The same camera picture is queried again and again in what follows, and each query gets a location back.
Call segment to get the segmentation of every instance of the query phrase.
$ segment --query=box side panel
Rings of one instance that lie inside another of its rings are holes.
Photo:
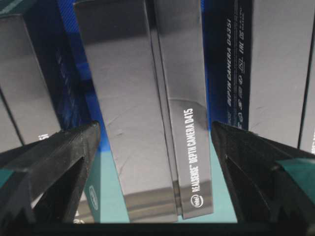
[[[100,206],[101,223],[129,223],[122,189],[114,159],[110,151],[103,151],[101,156],[100,177]]]
[[[315,1],[256,0],[249,130],[297,147]]]
[[[228,0],[203,2],[204,58],[209,89],[210,123],[234,125],[234,4]]]
[[[0,85],[25,144],[60,130],[22,17],[1,18]]]
[[[156,0],[184,218],[213,212],[199,0]]]
[[[145,2],[88,1],[75,10],[129,218],[175,221]]]

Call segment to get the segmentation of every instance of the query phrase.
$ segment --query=depth camera box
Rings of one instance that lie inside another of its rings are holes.
[[[7,112],[0,89],[0,153],[22,145]]]
[[[63,18],[63,23],[65,25],[65,29],[68,35],[68,39],[70,41],[71,49],[74,54],[76,66],[79,70],[81,80],[84,81],[86,85],[85,88],[85,96],[87,99],[87,103],[89,106],[89,110],[91,112],[91,116],[93,119],[96,119],[100,122],[102,127],[102,135],[101,135],[101,143],[99,146],[99,150],[95,156],[92,170],[90,172],[90,176],[87,180],[85,193],[87,196],[87,200],[89,202],[93,217],[95,222],[101,223],[128,223],[130,222],[127,208],[125,205],[123,193],[121,190],[121,186],[119,183],[118,173],[115,167],[115,162],[113,160],[112,152],[110,150],[110,146],[108,143],[105,126],[103,126],[103,118],[102,113],[99,110],[98,101],[92,86],[92,76],[90,72],[90,68],[87,63],[86,55],[83,49],[81,36],[79,33],[79,28],[77,25],[76,17],[74,14],[73,3],[75,0],[59,0],[59,8],[61,10],[61,15]],[[152,20],[152,15],[155,15],[154,7],[148,7],[149,18]],[[150,32],[151,32],[151,43],[152,50],[154,54],[154,59],[161,60],[157,51],[159,51],[159,45],[157,44],[158,32],[156,28],[156,22],[150,21]],[[164,79],[161,79],[161,74],[163,74],[163,68],[161,63],[155,63],[156,74],[157,74],[157,86],[159,88],[159,95],[163,98],[160,98],[161,112],[164,121],[164,131],[165,131],[165,139],[168,142],[169,137],[168,134],[171,134],[171,130],[167,131],[167,127],[170,128],[170,120],[164,119],[169,116],[168,105],[167,105],[167,97],[166,97],[166,89],[163,90],[163,86],[165,88],[165,84],[163,84]],[[236,216],[233,210],[233,206],[228,194],[228,190],[226,188],[226,184],[224,182],[224,178],[221,172],[220,164],[217,158],[217,155],[214,151],[213,145],[211,147],[211,169],[212,174],[214,175],[212,184],[213,184],[213,195],[214,195],[214,206],[215,212],[213,214],[207,214],[199,217],[194,217],[190,219],[183,220],[181,216],[179,216],[180,223],[209,223],[209,222],[236,222]],[[167,151],[171,152],[172,146],[167,145]],[[176,162],[171,163],[170,159],[170,169],[172,170],[175,166]],[[176,184],[174,184],[174,180],[177,177],[177,174],[174,175],[173,171],[172,180],[173,186],[175,190],[175,198],[176,203],[179,197],[179,189],[176,188]]]
[[[55,0],[0,2],[0,86],[23,144],[79,125],[73,58]]]
[[[90,0],[74,8],[130,222],[212,213],[200,1]]]
[[[309,77],[306,86],[306,94],[304,100],[303,121],[300,134],[300,149],[315,154],[315,47],[314,34],[310,56]]]
[[[204,4],[211,121],[297,147],[315,1]]]
[[[154,5],[161,57],[155,64],[162,63],[164,75],[157,79],[165,80],[181,214],[187,219],[213,213],[201,5],[199,0]]]
[[[81,1],[74,8],[128,217],[131,222],[174,222],[177,209],[145,1]]]

